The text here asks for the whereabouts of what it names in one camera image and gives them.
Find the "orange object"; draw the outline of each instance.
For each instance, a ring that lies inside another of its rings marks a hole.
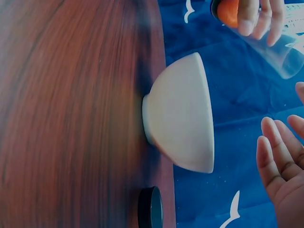
[[[218,19],[231,28],[238,27],[238,0],[222,0],[218,5]]]

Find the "wood grain surface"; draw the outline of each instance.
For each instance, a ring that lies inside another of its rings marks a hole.
[[[0,227],[137,228],[172,163],[141,105],[165,68],[156,0],[0,0]]]

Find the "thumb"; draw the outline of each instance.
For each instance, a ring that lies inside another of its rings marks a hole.
[[[243,36],[249,36],[254,29],[258,15],[259,0],[239,0],[238,31]]]

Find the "transparent cup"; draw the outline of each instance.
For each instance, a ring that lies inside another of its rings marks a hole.
[[[292,78],[303,68],[304,5],[287,11],[284,23],[260,10],[253,33],[247,37],[240,35],[237,28],[231,30],[257,51],[282,78]]]

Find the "white bowl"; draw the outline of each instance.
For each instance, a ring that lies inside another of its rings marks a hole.
[[[182,168],[213,172],[211,102],[198,53],[168,66],[142,105],[144,130],[151,144]]]

